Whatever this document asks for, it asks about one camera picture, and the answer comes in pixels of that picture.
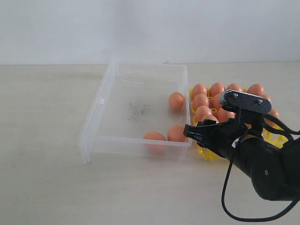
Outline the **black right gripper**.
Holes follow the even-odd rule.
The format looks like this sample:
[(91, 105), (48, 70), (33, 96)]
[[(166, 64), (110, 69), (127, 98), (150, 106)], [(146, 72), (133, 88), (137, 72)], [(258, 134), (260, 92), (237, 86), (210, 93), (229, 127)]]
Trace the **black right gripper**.
[(231, 160), (236, 153), (235, 161), (244, 159), (247, 152), (260, 149), (264, 143), (260, 122), (263, 114), (248, 110), (236, 110), (233, 114), (234, 118), (222, 123), (204, 120), (197, 126), (186, 124), (183, 134), (222, 158)]

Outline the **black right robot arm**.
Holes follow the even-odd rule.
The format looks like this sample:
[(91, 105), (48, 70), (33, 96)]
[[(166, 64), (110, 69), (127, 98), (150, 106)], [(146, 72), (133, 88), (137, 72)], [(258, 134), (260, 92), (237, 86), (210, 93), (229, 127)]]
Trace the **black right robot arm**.
[(262, 137), (264, 118), (242, 110), (235, 119), (186, 125), (183, 134), (244, 172), (256, 193), (265, 200), (291, 201), (300, 196), (300, 140), (288, 138), (282, 148)]

